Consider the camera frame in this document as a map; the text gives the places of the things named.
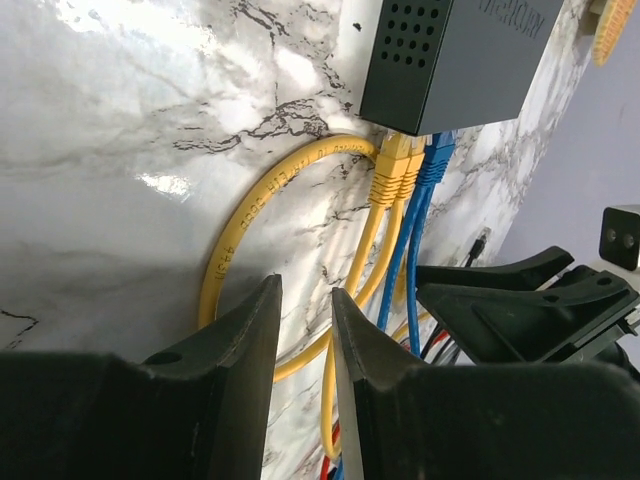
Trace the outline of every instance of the black cable connector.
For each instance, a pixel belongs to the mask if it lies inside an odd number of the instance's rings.
[[[486,233],[482,233],[478,238],[476,238],[476,241],[473,242],[473,246],[471,247],[471,250],[469,250],[469,256],[467,258],[467,262],[464,264],[465,268],[469,268],[473,265],[473,262],[475,262],[478,257],[480,257],[480,255],[482,255],[482,252],[484,252],[484,248],[487,246],[487,234]]]

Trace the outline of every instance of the marble wall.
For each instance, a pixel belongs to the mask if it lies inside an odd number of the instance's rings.
[[[0,344],[139,361],[194,331],[212,244],[278,159],[357,118],[380,0],[2,0]],[[498,251],[579,81],[566,0],[518,120],[468,129],[422,261]],[[371,165],[311,166],[253,223],[221,309],[283,275],[282,358],[329,324]],[[323,358],[274,387],[263,478],[315,478]]]

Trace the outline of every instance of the blue ethernet cable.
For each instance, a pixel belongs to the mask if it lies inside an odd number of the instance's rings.
[[[342,457],[336,467],[336,473],[333,475],[333,480],[344,480],[344,465],[342,463]]]
[[[427,223],[431,197],[444,177],[449,165],[449,160],[455,150],[456,132],[445,132],[434,135],[433,142],[425,149],[425,161],[420,167],[416,188],[421,186],[426,189],[427,194],[423,197],[418,208],[416,218],[409,241],[409,252],[407,254],[407,316],[409,324],[409,345],[411,353],[420,355],[420,329],[418,325],[418,307],[416,298],[416,268],[418,264],[418,253],[420,251],[420,241],[424,226]]]
[[[387,270],[387,278],[384,282],[384,291],[382,293],[382,302],[380,303],[380,312],[378,313],[378,328],[383,332],[387,329],[387,321],[389,320],[389,312],[391,311],[391,302],[393,301],[393,289],[396,286],[396,278],[402,265],[402,256],[404,255],[404,249],[409,242],[411,236],[411,230],[418,214],[418,209],[422,203],[422,199],[427,193],[424,187],[417,185],[413,190],[407,211],[402,220],[400,227],[400,233],[398,234],[398,240],[396,246],[393,249],[391,260],[389,262],[389,268]]]
[[[420,240],[427,223],[433,191],[433,185],[427,186],[427,194],[422,199],[413,224],[407,253],[407,322],[409,324],[409,347],[414,355],[420,355],[420,326],[418,325],[418,306],[416,305],[416,267],[420,252]]]

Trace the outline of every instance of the black cable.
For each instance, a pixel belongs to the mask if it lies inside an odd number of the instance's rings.
[[[456,348],[454,349],[454,354],[451,357],[451,360],[449,361],[449,365],[455,365],[458,362],[458,358],[460,357],[460,352],[462,352],[462,350],[458,345],[456,345]]]
[[[473,246],[471,247],[471,250],[469,250],[469,258],[467,258],[467,262],[464,264],[465,268],[469,268],[471,265],[473,265],[473,262],[475,262],[478,257],[482,255],[482,252],[484,252],[484,247],[486,246],[487,235],[483,233],[478,238],[476,238],[475,242],[473,242]]]
[[[433,357],[433,361],[431,362],[432,365],[437,365],[438,364],[438,360],[440,360],[440,358],[442,358],[442,355],[444,355],[444,352],[447,351],[447,348],[449,348],[449,346],[453,343],[453,338],[449,337],[447,339],[446,342],[444,342],[444,345],[442,346],[442,348],[440,350],[438,350],[438,353],[436,353],[436,356]]]
[[[447,347],[447,351],[444,352],[438,365],[454,365],[456,363],[456,355],[459,354],[458,346],[452,343]]]
[[[422,360],[427,358],[427,354],[429,353],[429,350],[431,350],[431,347],[433,346],[433,342],[436,341],[437,336],[440,335],[440,333],[442,333],[443,330],[444,328],[442,328],[442,326],[439,323],[436,324],[435,328],[433,329],[433,332],[431,332],[431,335],[429,335],[429,338],[427,339],[427,343],[424,344],[424,347],[420,352],[420,358]]]

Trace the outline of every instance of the yellow object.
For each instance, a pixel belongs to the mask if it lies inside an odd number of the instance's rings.
[[[367,302],[371,299],[373,292],[376,291],[384,274],[389,267],[391,256],[393,255],[393,249],[396,247],[396,241],[398,240],[398,234],[400,233],[400,227],[402,225],[402,214],[404,211],[404,201],[397,200],[393,202],[391,207],[391,216],[387,223],[387,232],[382,242],[382,248],[380,249],[380,255],[378,255],[378,261],[373,267],[367,282],[364,284],[358,295],[356,295],[356,303],[358,307],[363,308]]]
[[[600,15],[593,42],[593,61],[601,67],[613,53],[637,0],[595,0],[590,7]]]
[[[431,314],[429,312],[424,312],[418,317],[418,321],[424,322],[426,320],[429,320],[430,318],[433,318],[431,317]],[[400,343],[402,340],[404,340],[408,336],[409,336],[409,324],[403,323],[398,327],[398,329],[395,332],[393,332],[393,335],[391,335],[391,338],[393,338],[396,342]]]
[[[227,223],[211,254],[200,291],[198,326],[209,325],[216,316],[222,284],[244,233],[273,195],[301,170],[332,153],[360,153],[375,157],[376,147],[363,138],[337,135],[302,147],[269,170],[242,200]]]
[[[424,160],[424,147],[427,144],[427,136],[413,139],[411,145],[410,158],[407,165],[407,171],[402,177],[402,184],[398,190],[398,198],[404,201],[408,200],[413,193],[413,188],[418,178],[418,172]],[[396,285],[393,289],[393,303],[400,305],[407,298],[407,256],[402,257],[402,264],[398,270]]]
[[[362,272],[364,272],[369,252],[371,252],[371,249],[373,248],[373,242],[376,240],[376,233],[378,233],[378,228],[382,223],[384,211],[385,207],[376,203],[371,204],[367,223],[364,225],[364,230],[360,237],[360,242],[358,242],[358,248],[356,249],[355,257],[351,263],[351,268],[349,269],[349,274],[347,275],[347,281],[344,287],[352,297],[355,294],[356,288],[358,288],[358,281],[362,276]]]
[[[411,163],[412,156],[418,155],[418,145],[421,145],[424,150],[425,141],[424,137],[412,140],[410,137],[400,133],[388,136],[384,140],[380,154],[376,158],[376,168],[369,193],[371,210],[369,211],[369,218],[367,219],[367,227],[380,224],[380,221],[377,220],[377,218],[381,218],[382,215],[379,209],[388,208],[392,205],[404,205],[404,199],[398,198],[398,192],[402,187],[402,181],[407,173],[407,168]],[[369,235],[375,236],[375,231],[366,229],[365,232],[363,232],[358,245],[356,258],[351,265],[351,270],[347,277],[346,290],[351,296],[354,296],[358,279],[362,275],[366,259],[373,245],[373,240],[369,238]],[[336,363],[333,348],[333,336],[331,336],[329,338],[327,358],[324,365],[324,376],[322,378],[320,434],[325,454],[331,460],[336,461],[340,455],[340,437],[337,438],[334,444],[331,438],[333,428],[333,398],[336,393]]]
[[[391,216],[387,224],[387,232],[385,234],[382,248],[380,249],[380,255],[378,261],[373,267],[367,282],[362,287],[362,290],[355,298],[358,307],[363,308],[367,302],[371,299],[373,292],[376,291],[384,274],[387,271],[391,256],[393,255],[393,249],[396,246],[396,240],[398,239],[398,233],[400,233],[400,226],[402,224],[402,212],[404,208],[404,202],[396,201],[391,207]],[[329,338],[331,337],[331,329],[323,333],[318,339],[309,345],[303,352],[291,360],[278,365],[273,377],[274,382],[279,382],[287,378],[289,375],[293,375],[298,370],[308,365],[314,358],[320,355],[329,345]]]

